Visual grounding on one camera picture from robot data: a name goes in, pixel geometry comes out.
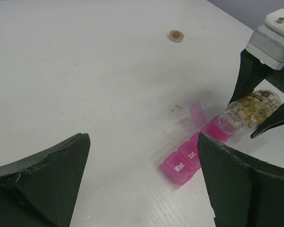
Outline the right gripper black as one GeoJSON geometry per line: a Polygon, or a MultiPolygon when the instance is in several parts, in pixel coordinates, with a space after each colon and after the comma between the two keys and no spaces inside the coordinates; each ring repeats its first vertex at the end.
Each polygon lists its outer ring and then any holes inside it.
{"type": "MultiPolygon", "coordinates": [[[[284,93],[284,69],[271,71],[270,67],[262,64],[258,58],[244,49],[240,53],[239,74],[229,104],[251,94],[264,79],[284,93]]],[[[284,125],[284,103],[257,127],[250,138],[254,139],[262,133],[282,125],[284,125]]]]}

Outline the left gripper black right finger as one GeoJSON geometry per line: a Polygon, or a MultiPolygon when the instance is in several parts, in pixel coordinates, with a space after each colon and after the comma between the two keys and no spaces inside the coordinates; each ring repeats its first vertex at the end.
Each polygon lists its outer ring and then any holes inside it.
{"type": "Polygon", "coordinates": [[[202,133],[197,149],[217,227],[284,227],[284,168],[202,133]]]}

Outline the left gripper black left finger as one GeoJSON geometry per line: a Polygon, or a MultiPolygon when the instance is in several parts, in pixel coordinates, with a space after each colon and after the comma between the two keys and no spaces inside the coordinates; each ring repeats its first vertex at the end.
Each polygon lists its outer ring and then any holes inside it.
{"type": "Polygon", "coordinates": [[[89,150],[78,133],[0,166],[0,227],[70,226],[89,150]]]}

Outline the clear bottle yellow capsules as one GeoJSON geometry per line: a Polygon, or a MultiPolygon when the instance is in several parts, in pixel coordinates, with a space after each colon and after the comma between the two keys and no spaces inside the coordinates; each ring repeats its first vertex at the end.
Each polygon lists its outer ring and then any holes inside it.
{"type": "Polygon", "coordinates": [[[273,91],[255,91],[231,102],[218,117],[218,126],[230,136],[241,131],[252,131],[267,120],[281,104],[280,97],[273,91]]]}

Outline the pink weekly pill organizer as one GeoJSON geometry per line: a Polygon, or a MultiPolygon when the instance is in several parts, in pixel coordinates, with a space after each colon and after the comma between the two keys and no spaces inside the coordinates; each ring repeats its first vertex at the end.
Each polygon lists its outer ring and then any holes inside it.
{"type": "Polygon", "coordinates": [[[175,152],[166,157],[161,165],[161,169],[165,175],[179,186],[189,181],[201,168],[197,149],[200,133],[209,135],[221,143],[225,143],[230,137],[219,128],[218,116],[208,120],[203,106],[199,101],[192,104],[189,107],[189,111],[199,131],[178,147],[175,152]]]}

